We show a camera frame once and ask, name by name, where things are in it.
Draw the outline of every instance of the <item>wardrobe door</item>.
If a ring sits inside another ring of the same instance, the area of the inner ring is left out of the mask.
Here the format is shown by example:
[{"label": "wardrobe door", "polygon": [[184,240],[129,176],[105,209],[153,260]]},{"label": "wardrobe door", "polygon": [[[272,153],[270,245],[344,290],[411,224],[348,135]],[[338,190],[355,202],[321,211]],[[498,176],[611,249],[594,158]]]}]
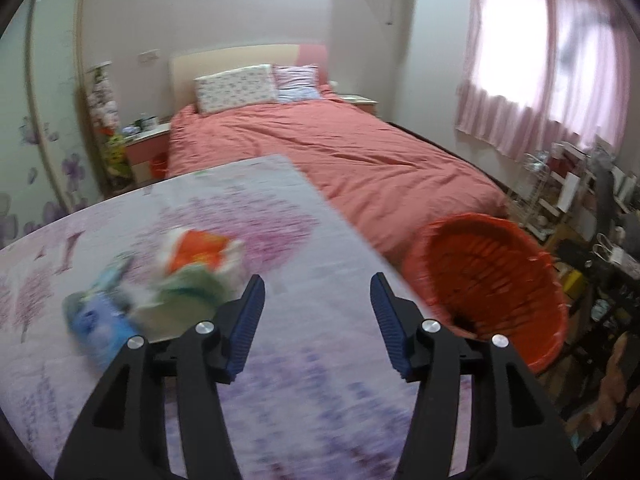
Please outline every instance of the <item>wardrobe door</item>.
[{"label": "wardrobe door", "polygon": [[26,74],[31,1],[22,3],[0,38],[0,248],[63,214],[31,119]]},{"label": "wardrobe door", "polygon": [[44,155],[69,212],[99,202],[80,122],[76,56],[80,0],[36,0],[31,23],[31,84]]}]

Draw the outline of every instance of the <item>pink duvet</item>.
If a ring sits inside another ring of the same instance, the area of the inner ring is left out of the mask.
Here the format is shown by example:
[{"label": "pink duvet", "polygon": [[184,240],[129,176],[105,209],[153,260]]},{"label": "pink duvet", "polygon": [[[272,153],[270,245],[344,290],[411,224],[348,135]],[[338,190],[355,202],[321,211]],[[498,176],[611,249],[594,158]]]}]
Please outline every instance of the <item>pink duvet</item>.
[{"label": "pink duvet", "polygon": [[169,175],[281,153],[393,265],[422,225],[443,216],[505,213],[505,197],[455,156],[358,110],[323,100],[254,105],[172,120]]}]

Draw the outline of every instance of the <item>pink curtain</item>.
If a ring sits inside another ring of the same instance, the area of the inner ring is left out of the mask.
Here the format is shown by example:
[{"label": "pink curtain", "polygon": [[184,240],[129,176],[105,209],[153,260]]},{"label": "pink curtain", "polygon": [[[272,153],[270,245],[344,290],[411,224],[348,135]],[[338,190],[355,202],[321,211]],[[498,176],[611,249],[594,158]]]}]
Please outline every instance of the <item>pink curtain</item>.
[{"label": "pink curtain", "polygon": [[456,127],[503,155],[596,136],[618,149],[626,123],[628,23],[613,0],[471,0]]}]

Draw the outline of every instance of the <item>wall outlet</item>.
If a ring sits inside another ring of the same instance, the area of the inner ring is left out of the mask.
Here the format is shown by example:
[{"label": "wall outlet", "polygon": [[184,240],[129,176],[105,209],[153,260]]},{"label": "wall outlet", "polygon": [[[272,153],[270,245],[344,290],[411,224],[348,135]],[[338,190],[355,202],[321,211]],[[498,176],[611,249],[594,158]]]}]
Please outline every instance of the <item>wall outlet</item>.
[{"label": "wall outlet", "polygon": [[138,54],[139,63],[150,63],[152,61],[155,61],[156,59],[160,59],[160,51],[158,49],[147,50],[146,52]]}]

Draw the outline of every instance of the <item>orange basket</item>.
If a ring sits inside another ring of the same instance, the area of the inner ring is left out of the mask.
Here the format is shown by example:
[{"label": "orange basket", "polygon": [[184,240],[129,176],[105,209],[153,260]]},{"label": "orange basket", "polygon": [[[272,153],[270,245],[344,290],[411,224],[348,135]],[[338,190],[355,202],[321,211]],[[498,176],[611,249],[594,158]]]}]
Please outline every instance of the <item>orange basket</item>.
[{"label": "orange basket", "polygon": [[169,155],[168,153],[161,153],[156,155],[149,161],[149,171],[153,178],[164,178],[169,167]]},{"label": "orange basket", "polygon": [[446,325],[504,334],[533,372],[562,348],[568,313],[551,256],[513,222],[469,213],[430,224],[402,275]]}]

